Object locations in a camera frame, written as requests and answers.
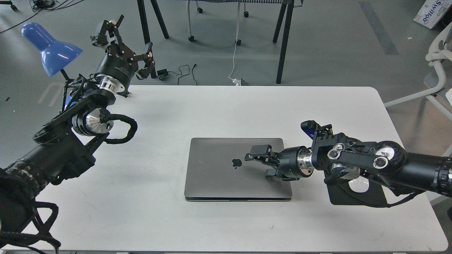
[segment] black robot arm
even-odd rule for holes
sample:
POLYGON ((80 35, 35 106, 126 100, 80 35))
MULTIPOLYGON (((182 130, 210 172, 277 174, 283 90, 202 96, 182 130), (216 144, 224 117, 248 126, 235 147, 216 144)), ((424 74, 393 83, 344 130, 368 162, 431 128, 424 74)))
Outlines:
POLYGON ((137 61, 145 62, 145 70, 142 69, 141 73, 152 70, 154 62, 149 54, 151 45, 148 52, 137 56, 122 42, 118 33, 122 18, 121 15, 115 25, 107 21, 99 25, 93 45, 104 47, 105 57, 93 78, 86 79, 79 75, 77 79, 70 80, 65 77, 62 111, 33 136, 37 143, 34 149, 0 169, 0 248, 6 244, 28 247, 44 240, 57 250, 61 244, 49 230, 57 217, 58 207, 52 203, 37 202, 36 196, 49 183, 58 185, 65 179, 79 177, 91 168, 96 161, 93 153, 102 143, 122 144, 135 135, 135 120, 110 114, 107 107, 114 104, 116 94, 127 96, 133 75, 139 73, 137 61), (68 89, 71 92, 66 98, 68 89), (107 138, 114 120, 130 125, 122 139, 107 138), (83 144, 74 132, 93 138, 83 144), (38 208, 52 210, 46 222, 41 220, 38 208), (38 230, 36 235, 21 233, 30 222, 38 230))
POLYGON ((332 126, 315 121, 301 124, 312 138, 309 148, 286 148, 274 152, 270 145, 253 146, 245 160, 269 165, 268 176, 282 180, 309 177, 314 170, 325 172, 327 185, 340 185, 359 176, 388 187, 396 196, 424 191, 452 195, 452 159, 450 157, 407 153, 393 141, 361 142, 343 133, 333 134, 332 126))

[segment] table leg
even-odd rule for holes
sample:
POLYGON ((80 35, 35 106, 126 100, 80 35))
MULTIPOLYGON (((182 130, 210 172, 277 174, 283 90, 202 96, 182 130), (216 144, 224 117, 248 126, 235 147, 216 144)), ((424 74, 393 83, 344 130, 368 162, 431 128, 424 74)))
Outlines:
POLYGON ((170 36, 168 35, 168 31, 166 30, 165 22, 163 21, 162 13, 160 12, 159 5, 157 4, 157 0, 151 0, 152 8, 154 8, 155 15, 157 16, 157 20, 159 21, 160 28, 162 29, 163 36, 165 39, 168 39, 170 36))
POLYGON ((282 34, 281 54, 279 55, 278 74, 276 76, 276 84, 281 83, 283 76, 284 60, 286 59, 287 41, 289 40, 290 22, 292 20, 293 3, 289 4, 286 13, 286 22, 284 24, 284 32, 282 34))
POLYGON ((279 10, 278 22, 276 22, 275 34, 273 35, 273 43, 276 43, 279 36, 279 31, 281 30, 281 25, 283 23, 284 12, 286 11, 287 4, 281 4, 281 9, 279 10))
MULTIPOLYGON (((144 0, 137 0, 138 4, 138 12, 140 14, 140 21, 141 21, 141 29, 143 30, 143 38, 144 38, 144 44, 148 44, 151 42, 151 37, 149 35, 149 27, 147 25, 147 18, 146 18, 146 9, 144 7, 144 0)), ((155 79, 157 77, 157 73, 155 72, 155 68, 151 71, 151 78, 155 79)))

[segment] laptop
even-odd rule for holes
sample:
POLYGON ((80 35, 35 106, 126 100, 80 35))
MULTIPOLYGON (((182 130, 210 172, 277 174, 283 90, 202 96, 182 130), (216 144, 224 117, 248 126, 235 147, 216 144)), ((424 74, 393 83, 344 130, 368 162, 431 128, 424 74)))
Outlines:
POLYGON ((188 156, 187 201, 289 201, 290 182, 265 176, 269 166, 244 161, 254 145, 284 149, 280 138, 192 138, 188 156))

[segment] desk lamp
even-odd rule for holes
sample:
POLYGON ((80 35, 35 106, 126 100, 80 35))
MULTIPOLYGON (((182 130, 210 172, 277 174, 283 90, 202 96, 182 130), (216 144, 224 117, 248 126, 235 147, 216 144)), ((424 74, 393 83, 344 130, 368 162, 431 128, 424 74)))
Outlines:
POLYGON ((69 80, 63 68, 72 62, 82 50, 70 43, 55 40, 40 24, 27 23, 22 36, 41 52, 41 63, 47 76, 61 72, 69 80))

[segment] apple logo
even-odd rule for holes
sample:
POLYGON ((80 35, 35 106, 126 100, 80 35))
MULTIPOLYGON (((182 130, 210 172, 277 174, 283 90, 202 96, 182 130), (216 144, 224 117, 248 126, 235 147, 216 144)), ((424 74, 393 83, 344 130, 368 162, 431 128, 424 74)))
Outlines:
POLYGON ((242 166, 242 161, 240 159, 233 159, 232 166, 235 167, 235 169, 237 169, 238 167, 242 166))

